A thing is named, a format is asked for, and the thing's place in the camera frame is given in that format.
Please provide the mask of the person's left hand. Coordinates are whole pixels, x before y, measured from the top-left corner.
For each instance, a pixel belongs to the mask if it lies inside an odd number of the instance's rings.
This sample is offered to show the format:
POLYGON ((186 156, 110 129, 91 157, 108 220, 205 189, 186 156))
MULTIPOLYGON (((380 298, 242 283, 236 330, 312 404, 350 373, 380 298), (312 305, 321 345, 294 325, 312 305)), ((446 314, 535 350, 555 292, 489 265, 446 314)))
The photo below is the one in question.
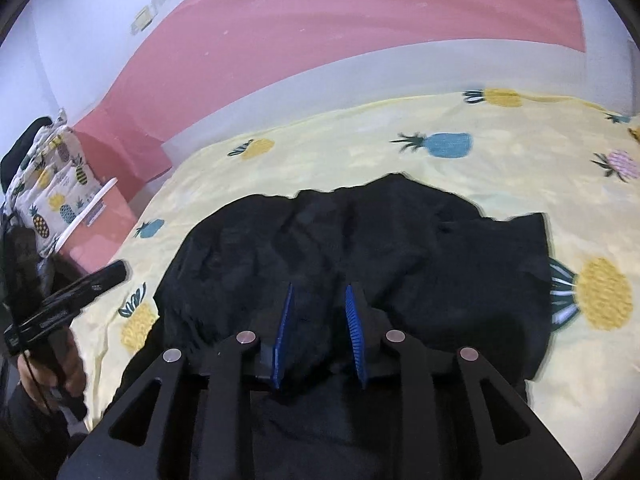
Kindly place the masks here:
MULTIPOLYGON (((73 398, 80 398, 85 393, 87 375, 84 361, 81 359, 75 337, 69 328, 64 330, 66 336, 66 356, 62 361, 62 369, 66 377, 63 389, 73 398)), ((43 363, 36 360, 29 352, 26 356, 19 356, 17 369, 20 383, 35 403, 40 412, 52 415, 58 411, 58 402, 51 396, 50 390, 58 386, 58 378, 43 363)))

